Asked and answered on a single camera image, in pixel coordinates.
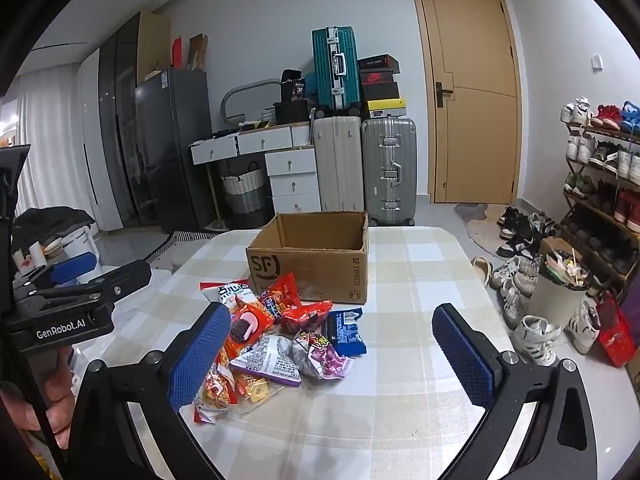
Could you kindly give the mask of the teal suitcase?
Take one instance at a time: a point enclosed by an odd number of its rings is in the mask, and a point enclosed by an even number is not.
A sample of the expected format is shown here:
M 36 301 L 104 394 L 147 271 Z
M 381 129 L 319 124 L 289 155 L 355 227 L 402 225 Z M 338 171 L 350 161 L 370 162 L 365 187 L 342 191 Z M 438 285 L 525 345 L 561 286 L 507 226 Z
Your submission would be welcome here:
M 311 33 L 318 104 L 337 113 L 358 116 L 361 98 L 356 36 L 350 26 L 331 26 Z

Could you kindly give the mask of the cheese cracker packet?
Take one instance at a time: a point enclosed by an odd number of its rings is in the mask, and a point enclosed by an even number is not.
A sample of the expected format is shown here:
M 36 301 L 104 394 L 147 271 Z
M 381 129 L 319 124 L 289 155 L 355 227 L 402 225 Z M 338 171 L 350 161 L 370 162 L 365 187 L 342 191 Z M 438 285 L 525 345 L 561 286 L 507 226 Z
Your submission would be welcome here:
M 266 402 L 282 389 L 269 379 L 239 372 L 234 374 L 236 394 L 250 405 Z

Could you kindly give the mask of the white red noodle snack bag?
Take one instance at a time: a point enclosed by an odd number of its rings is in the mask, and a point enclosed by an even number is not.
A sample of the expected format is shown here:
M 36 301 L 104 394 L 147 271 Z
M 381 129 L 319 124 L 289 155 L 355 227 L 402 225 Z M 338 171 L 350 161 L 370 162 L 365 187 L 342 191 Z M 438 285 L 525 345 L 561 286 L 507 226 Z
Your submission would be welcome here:
M 201 282 L 200 291 L 209 302 L 220 302 L 230 312 L 238 308 L 238 300 L 241 300 L 241 304 L 252 304 L 257 300 L 247 280 L 228 283 Z

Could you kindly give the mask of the white sneaker on floor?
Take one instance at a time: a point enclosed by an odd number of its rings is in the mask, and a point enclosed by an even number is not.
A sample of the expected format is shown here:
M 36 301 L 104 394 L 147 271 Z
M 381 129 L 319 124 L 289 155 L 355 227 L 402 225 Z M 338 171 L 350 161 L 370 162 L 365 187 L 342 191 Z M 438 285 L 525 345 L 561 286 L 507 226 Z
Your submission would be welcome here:
M 524 315 L 513 333 L 514 348 L 536 365 L 552 366 L 556 361 L 552 344 L 561 333 L 561 326 L 549 323 L 545 318 Z

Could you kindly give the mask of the orange bread loaf packet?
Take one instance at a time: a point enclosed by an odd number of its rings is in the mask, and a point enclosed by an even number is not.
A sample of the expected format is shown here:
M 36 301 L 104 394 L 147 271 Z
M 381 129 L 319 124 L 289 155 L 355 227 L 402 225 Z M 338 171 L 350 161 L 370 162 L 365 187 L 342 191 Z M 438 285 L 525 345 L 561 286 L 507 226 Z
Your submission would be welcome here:
M 197 424 L 214 424 L 219 416 L 238 405 L 235 379 L 226 350 L 221 349 L 208 370 L 193 401 L 193 419 Z

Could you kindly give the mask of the red chip snack bag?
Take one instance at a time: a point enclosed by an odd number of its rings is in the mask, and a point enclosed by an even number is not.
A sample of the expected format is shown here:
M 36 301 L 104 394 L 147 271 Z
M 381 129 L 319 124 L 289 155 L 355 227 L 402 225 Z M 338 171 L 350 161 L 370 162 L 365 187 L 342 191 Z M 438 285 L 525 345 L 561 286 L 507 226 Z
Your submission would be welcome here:
M 301 330 L 318 330 L 333 308 L 331 300 L 303 304 L 292 272 L 280 276 L 264 290 L 259 296 L 259 301 L 272 315 L 274 322 L 281 326 L 282 332 L 290 335 L 295 335 Z

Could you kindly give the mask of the red chocolate pie packet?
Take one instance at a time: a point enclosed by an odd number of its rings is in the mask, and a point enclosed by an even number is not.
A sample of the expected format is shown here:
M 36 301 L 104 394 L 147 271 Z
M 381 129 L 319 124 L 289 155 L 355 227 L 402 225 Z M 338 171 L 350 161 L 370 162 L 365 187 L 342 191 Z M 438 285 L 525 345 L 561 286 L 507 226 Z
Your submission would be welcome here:
M 237 358 L 252 346 L 274 323 L 273 315 L 258 299 L 245 300 L 242 296 L 235 296 L 235 302 L 230 333 L 224 342 L 229 360 Z

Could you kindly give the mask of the white trash bin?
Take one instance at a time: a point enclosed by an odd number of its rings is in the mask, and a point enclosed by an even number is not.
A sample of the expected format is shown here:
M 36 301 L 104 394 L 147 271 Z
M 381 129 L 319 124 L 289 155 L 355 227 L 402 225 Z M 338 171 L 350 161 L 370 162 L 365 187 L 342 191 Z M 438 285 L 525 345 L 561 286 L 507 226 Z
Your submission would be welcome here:
M 540 259 L 537 281 L 526 313 L 565 328 L 585 299 L 589 269 L 572 250 L 549 249 Z

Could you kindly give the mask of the purple white snack bag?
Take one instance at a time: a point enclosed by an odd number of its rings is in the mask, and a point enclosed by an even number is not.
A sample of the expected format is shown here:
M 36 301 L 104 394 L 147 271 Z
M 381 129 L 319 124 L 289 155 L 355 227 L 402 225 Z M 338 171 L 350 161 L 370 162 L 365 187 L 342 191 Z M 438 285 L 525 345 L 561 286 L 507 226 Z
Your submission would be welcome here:
M 230 361 L 232 370 L 265 378 L 276 384 L 297 388 L 302 378 L 291 358 L 292 340 L 265 334 L 246 351 Z

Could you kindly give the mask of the SF cardboard box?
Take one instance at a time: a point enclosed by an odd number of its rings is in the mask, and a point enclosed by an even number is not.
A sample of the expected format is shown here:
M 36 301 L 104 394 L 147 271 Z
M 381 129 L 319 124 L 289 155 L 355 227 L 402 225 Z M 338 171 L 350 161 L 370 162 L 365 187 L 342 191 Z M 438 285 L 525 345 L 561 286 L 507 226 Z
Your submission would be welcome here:
M 368 216 L 363 211 L 277 214 L 245 249 L 254 285 L 293 274 L 299 298 L 365 304 Z

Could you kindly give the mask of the stack of shoe boxes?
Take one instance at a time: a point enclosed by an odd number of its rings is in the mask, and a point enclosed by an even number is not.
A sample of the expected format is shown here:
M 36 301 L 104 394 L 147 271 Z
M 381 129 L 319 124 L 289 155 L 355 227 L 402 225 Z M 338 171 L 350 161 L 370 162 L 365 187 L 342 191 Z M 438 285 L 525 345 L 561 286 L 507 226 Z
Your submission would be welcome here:
M 393 55 L 379 54 L 358 60 L 363 117 L 366 119 L 407 115 L 406 100 L 400 96 L 396 76 L 399 62 Z

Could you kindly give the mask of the silver suitcase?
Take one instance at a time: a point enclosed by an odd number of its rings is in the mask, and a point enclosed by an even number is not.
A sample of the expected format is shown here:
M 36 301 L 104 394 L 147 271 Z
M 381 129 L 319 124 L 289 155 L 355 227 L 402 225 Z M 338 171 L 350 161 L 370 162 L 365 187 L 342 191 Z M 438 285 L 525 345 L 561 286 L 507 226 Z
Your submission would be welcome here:
M 362 124 L 364 201 L 377 226 L 413 226 L 416 214 L 416 125 L 405 117 Z

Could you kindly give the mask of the wooden door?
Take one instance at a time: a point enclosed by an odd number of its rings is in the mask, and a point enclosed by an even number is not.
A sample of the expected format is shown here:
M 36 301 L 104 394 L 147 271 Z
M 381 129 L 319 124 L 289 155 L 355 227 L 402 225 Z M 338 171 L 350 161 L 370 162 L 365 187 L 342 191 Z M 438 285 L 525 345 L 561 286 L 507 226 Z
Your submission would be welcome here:
M 414 0 L 425 70 L 427 191 L 435 203 L 510 204 L 522 92 L 506 0 Z

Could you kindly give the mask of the blue cookie packet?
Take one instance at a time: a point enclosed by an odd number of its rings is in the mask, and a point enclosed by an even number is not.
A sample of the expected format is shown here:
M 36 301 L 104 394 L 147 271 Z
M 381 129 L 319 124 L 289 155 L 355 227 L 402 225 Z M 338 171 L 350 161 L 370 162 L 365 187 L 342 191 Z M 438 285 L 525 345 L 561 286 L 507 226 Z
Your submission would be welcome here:
M 360 331 L 361 308 L 330 311 L 324 321 L 322 334 L 339 356 L 363 356 L 367 353 Z

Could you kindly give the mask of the purple candy bag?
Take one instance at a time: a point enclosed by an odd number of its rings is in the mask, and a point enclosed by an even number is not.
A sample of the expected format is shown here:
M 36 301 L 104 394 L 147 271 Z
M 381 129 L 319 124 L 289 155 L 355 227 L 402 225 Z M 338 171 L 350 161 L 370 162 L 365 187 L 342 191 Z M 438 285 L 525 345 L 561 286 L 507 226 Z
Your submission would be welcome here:
M 299 332 L 292 342 L 291 359 L 300 374 L 314 380 L 341 380 L 352 369 L 352 359 L 340 356 L 326 337 L 317 333 Z

